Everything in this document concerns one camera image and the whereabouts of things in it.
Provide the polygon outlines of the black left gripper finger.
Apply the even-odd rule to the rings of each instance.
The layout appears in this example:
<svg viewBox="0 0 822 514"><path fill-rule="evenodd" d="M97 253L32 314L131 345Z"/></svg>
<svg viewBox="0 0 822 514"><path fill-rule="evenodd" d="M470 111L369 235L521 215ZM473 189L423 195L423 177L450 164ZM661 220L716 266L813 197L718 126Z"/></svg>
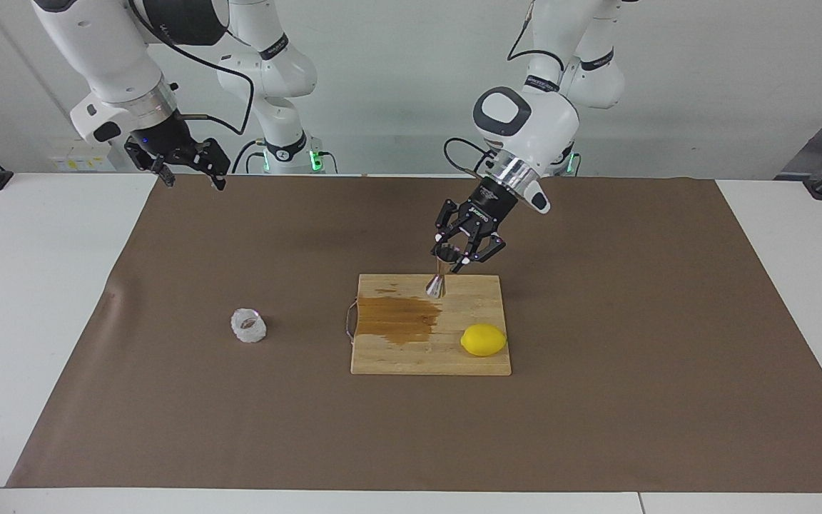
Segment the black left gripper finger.
<svg viewBox="0 0 822 514"><path fill-rule="evenodd" d="M445 201L438 212L435 222L436 235L435 244L431 248L431 254L437 254L438 248L448 241L447 231L451 227L451 217L457 213L457 203L454 201Z"/></svg>
<svg viewBox="0 0 822 514"><path fill-rule="evenodd" d="M475 243L481 242L482 240L480 240L480 238L476 238L476 240L469 242L465 251L461 251L459 259L457 259L454 264L454 274L460 273L465 266L471 263L484 263L484 261L488 261L507 245L503 238L489 237L488 244L484 248L475 248Z"/></svg>

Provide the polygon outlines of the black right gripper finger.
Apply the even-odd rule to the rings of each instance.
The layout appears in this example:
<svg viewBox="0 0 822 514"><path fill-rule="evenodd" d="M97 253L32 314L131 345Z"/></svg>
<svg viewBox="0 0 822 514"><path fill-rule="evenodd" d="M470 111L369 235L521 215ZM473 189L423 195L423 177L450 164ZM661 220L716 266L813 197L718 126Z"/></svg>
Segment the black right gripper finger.
<svg viewBox="0 0 822 514"><path fill-rule="evenodd" d="M188 159L188 166L208 176L215 190L225 189L230 159L214 138L193 144L193 155Z"/></svg>
<svg viewBox="0 0 822 514"><path fill-rule="evenodd" d="M176 182L176 176L174 176L174 173L169 169L169 166L164 163L163 156L152 157L135 141L127 141L125 143L125 149L128 158L137 169L153 173L167 188L173 188L174 182Z"/></svg>

